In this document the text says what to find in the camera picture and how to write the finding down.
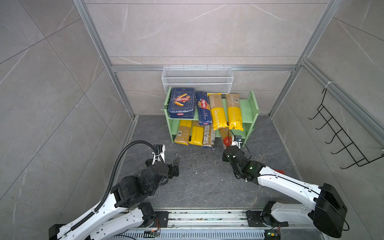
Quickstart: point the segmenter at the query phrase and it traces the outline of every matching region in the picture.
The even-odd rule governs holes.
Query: blue spaghetti package
[[[195,116],[195,89],[173,88],[169,100],[170,118],[193,118]]]
[[[211,108],[206,92],[196,92],[197,111],[199,114],[199,125],[212,125]]]

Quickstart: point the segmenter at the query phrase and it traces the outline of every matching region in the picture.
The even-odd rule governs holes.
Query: pasta package
[[[189,134],[191,133],[192,120],[180,120],[179,131],[175,143],[188,145]]]
[[[228,127],[223,102],[221,101],[221,93],[209,94],[208,98],[211,105],[212,125],[214,130],[216,131],[221,127]]]
[[[239,94],[226,94],[227,98],[227,112],[228,112],[228,127],[229,129],[236,129],[243,131],[243,119],[241,117],[240,109],[240,95]]]
[[[199,121],[192,121],[192,135],[190,144],[203,146],[204,126],[199,125]]]
[[[204,126],[203,148],[214,148],[216,131],[213,126]]]
[[[169,100],[170,118],[193,118],[195,115],[195,89],[173,88]]]
[[[196,100],[200,126],[212,125],[211,108],[209,106],[207,93],[196,92]]]
[[[219,129],[221,139],[223,140],[223,147],[226,149],[232,144],[232,134],[231,131],[229,131],[229,128],[220,128]]]

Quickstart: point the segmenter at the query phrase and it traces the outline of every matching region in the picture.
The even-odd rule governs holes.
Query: black wire rack
[[[322,101],[321,101],[320,106],[317,108],[317,113],[316,113],[316,115],[315,115],[313,118],[309,118],[309,119],[312,120],[312,119],[314,119],[317,115],[320,114],[320,115],[323,117],[323,119],[325,120],[325,123],[324,123],[324,125],[323,125],[321,128],[316,128],[316,130],[320,130],[320,129],[322,129],[324,126],[328,125],[328,126],[332,129],[332,131],[333,131],[333,133],[334,133],[333,138],[331,139],[331,141],[330,141],[330,142],[325,142],[325,143],[326,143],[326,144],[330,144],[330,143],[335,139],[335,137],[337,137],[337,138],[339,139],[339,141],[341,142],[341,144],[343,145],[343,148],[342,148],[342,149],[340,149],[338,152],[335,152],[335,153],[331,152],[331,154],[338,154],[339,152],[341,152],[341,151],[343,151],[343,150],[345,149],[345,150],[349,153],[349,155],[351,156],[351,158],[353,159],[353,161],[355,162],[355,163],[349,165],[348,167],[340,167],[340,168],[341,168],[341,169],[347,169],[347,168],[349,168],[349,167],[352,167],[353,165],[357,165],[357,166],[359,166],[359,167],[362,167],[362,166],[364,166],[364,165],[366,165],[366,164],[368,164],[368,163],[371,163],[371,162],[373,162],[373,161],[376,161],[376,160],[378,160],[378,159],[384,157],[384,154],[382,154],[380,157],[378,157],[378,158],[376,158],[376,159],[373,159],[373,160],[371,160],[371,161],[369,161],[369,160],[365,157],[365,155],[364,155],[364,154],[360,151],[360,149],[356,146],[356,144],[353,142],[353,140],[350,138],[350,136],[344,131],[344,129],[340,126],[340,124],[336,121],[336,119],[332,116],[332,114],[328,111],[328,109],[323,105],[324,98],[325,98],[325,94],[327,93],[327,89],[326,89],[326,88],[323,89],[323,91],[322,91],[321,93],[324,93],[324,95],[323,95],[323,99],[322,99]],[[324,117],[324,115],[321,113],[321,111],[323,111],[323,110],[326,111],[326,112],[331,116],[328,120],[327,120],[327,119]],[[336,131],[336,130],[329,124],[329,121],[331,121],[332,119],[333,119],[333,120],[336,122],[336,124],[340,127],[340,130]],[[343,142],[343,141],[341,140],[341,136],[339,136],[339,134],[342,134],[342,133],[344,133],[344,134],[348,137],[348,139],[350,140],[350,143],[346,144],[345,142]],[[351,146],[351,147],[355,147],[355,148],[360,152],[360,154],[362,155],[363,158],[362,158],[361,160],[358,160],[358,161],[357,161],[357,160],[353,157],[353,155],[351,154],[350,150],[348,149],[349,146]]]

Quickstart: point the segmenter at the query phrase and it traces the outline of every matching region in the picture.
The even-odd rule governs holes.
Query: cable tie
[[[328,81],[327,85],[325,85],[324,88],[327,88],[327,86],[328,86],[330,83],[336,83],[336,82]]]

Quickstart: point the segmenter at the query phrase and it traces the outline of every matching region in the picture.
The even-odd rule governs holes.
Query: white wire basket
[[[164,91],[194,88],[207,93],[229,93],[233,82],[230,67],[167,67],[161,75]]]

